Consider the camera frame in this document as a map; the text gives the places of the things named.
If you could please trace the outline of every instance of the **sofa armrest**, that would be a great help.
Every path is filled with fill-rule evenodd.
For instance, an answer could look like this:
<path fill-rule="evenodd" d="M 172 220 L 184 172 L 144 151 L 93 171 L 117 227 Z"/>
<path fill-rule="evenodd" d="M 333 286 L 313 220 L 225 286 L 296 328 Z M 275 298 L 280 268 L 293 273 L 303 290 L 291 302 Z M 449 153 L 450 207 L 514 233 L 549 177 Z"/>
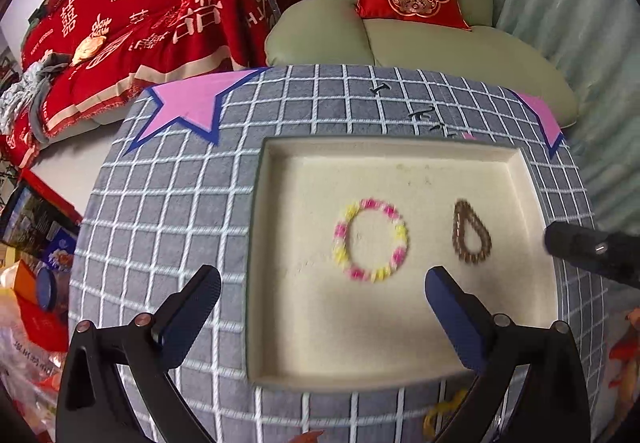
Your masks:
<path fill-rule="evenodd" d="M 369 39 L 353 5 L 304 0 L 290 7 L 265 42 L 267 64 L 374 63 Z"/>

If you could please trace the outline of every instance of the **red blanket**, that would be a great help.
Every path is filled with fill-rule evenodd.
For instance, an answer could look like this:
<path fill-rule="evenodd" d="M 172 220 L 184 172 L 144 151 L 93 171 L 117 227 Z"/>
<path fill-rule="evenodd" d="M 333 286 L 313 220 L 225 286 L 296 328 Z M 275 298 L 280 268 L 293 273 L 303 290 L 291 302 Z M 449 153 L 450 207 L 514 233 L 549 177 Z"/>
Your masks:
<path fill-rule="evenodd" d="M 278 0 L 282 9 L 296 1 Z M 267 0 L 68 0 L 31 34 L 23 66 L 48 50 L 72 54 L 92 32 L 108 38 L 98 55 L 68 68 L 53 84 L 40 113 L 44 133 L 53 137 L 126 104 L 146 86 L 264 66 L 272 25 Z M 27 110 L 14 132 L 0 138 L 0 148 L 16 166 L 33 163 L 39 146 Z"/>

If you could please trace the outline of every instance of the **white floor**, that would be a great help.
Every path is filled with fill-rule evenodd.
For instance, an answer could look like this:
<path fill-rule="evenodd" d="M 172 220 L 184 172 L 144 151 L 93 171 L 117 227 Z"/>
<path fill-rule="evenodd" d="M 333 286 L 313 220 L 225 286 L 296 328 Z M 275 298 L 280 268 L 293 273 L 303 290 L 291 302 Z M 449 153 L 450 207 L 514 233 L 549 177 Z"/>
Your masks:
<path fill-rule="evenodd" d="M 120 122 L 67 138 L 44 149 L 31 168 L 54 191 L 84 214 L 100 166 Z"/>

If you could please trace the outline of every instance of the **brown beaded bracelet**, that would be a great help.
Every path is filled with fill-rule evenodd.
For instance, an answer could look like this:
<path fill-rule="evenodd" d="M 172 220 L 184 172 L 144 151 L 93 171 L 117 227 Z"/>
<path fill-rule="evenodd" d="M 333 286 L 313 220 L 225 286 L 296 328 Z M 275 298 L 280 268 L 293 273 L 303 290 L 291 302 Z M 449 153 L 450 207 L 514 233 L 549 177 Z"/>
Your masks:
<path fill-rule="evenodd" d="M 482 248 L 476 253 L 471 253 L 465 245 L 465 222 L 468 222 L 480 237 Z M 491 236 L 476 215 L 468 201 L 459 199 L 453 212 L 453 248 L 460 260 L 465 263 L 478 264 L 484 261 L 491 253 Z"/>

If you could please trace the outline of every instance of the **blue gripper pad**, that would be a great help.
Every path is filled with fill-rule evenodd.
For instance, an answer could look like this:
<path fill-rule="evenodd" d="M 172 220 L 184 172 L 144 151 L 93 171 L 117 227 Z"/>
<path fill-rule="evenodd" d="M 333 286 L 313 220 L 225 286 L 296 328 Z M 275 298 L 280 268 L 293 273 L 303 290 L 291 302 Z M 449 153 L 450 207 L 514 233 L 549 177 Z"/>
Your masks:
<path fill-rule="evenodd" d="M 205 264 L 180 292 L 172 293 L 158 308 L 151 333 L 162 347 L 165 369 L 175 369 L 184 361 L 221 291 L 219 272 Z"/>
<path fill-rule="evenodd" d="M 424 294 L 462 365 L 481 373 L 494 338 L 491 314 L 475 295 L 464 293 L 442 266 L 427 272 Z"/>

